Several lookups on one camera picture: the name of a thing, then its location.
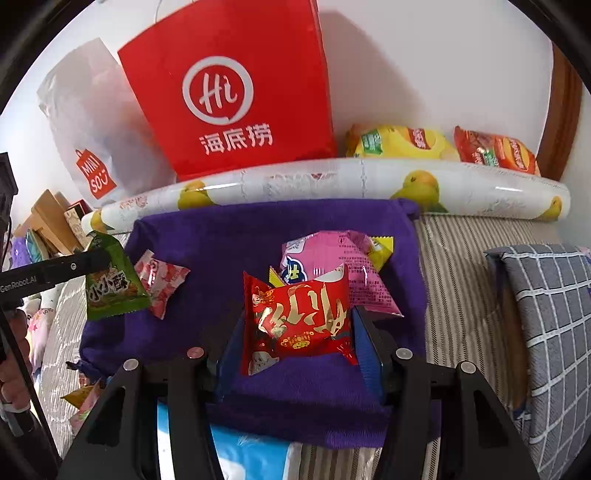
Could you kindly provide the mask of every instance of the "screw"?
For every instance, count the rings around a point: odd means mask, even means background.
[[[399,348],[396,350],[396,356],[400,360],[410,360],[413,357],[413,352],[408,348]]]
[[[205,355],[205,350],[200,346],[194,346],[187,350],[187,356],[189,358],[201,358],[203,355]]]
[[[138,368],[138,366],[139,366],[139,362],[135,358],[130,358],[129,360],[126,360],[125,363],[123,364],[123,370],[127,370],[128,372],[131,372],[132,370],[135,370],[136,368]]]
[[[469,375],[476,373],[476,365],[474,365],[472,362],[462,362],[460,368],[464,373]]]

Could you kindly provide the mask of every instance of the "pink snack package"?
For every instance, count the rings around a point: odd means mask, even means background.
[[[321,231],[282,246],[280,277],[286,284],[313,280],[339,265],[349,267],[350,305],[402,317],[400,309],[367,257],[372,245],[364,233]]]
[[[154,252],[146,250],[135,264],[135,271],[152,299],[150,311],[159,319],[163,319],[168,298],[184,282],[190,270],[156,260]]]

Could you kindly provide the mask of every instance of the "yellow snack package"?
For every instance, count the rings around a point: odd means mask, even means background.
[[[70,405],[73,405],[74,407],[76,407],[80,410],[82,404],[84,403],[84,401],[86,400],[88,395],[90,395],[90,392],[92,391],[92,389],[94,387],[95,387],[94,385],[87,385],[85,387],[80,387],[78,390],[74,390],[73,392],[70,392],[67,395],[64,395],[63,397],[60,397],[60,398],[63,398]]]
[[[348,157],[460,161],[441,132],[422,128],[353,125],[346,134]]]
[[[271,284],[271,287],[275,288],[285,287],[286,285],[279,276],[279,273],[277,273],[273,267],[269,267],[269,283]]]
[[[374,266],[375,271],[379,272],[388,261],[388,258],[394,253],[393,236],[370,236],[371,247],[367,256]]]

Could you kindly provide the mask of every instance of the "wooden frame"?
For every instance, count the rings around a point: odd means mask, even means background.
[[[556,45],[553,51],[550,104],[537,160],[543,177],[560,180],[579,124],[583,82]]]

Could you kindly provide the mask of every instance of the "person's hand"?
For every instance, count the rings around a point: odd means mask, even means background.
[[[27,342],[27,317],[25,313],[16,309],[15,314],[9,319],[10,328],[14,338],[18,342],[18,347],[22,357],[25,359],[29,373],[32,367],[29,361],[29,342]],[[12,352],[9,353],[6,361],[0,364],[0,384],[2,384],[2,396],[4,401],[12,403],[16,409],[25,408],[31,401],[29,392],[22,378],[21,371],[18,369],[17,361]]]

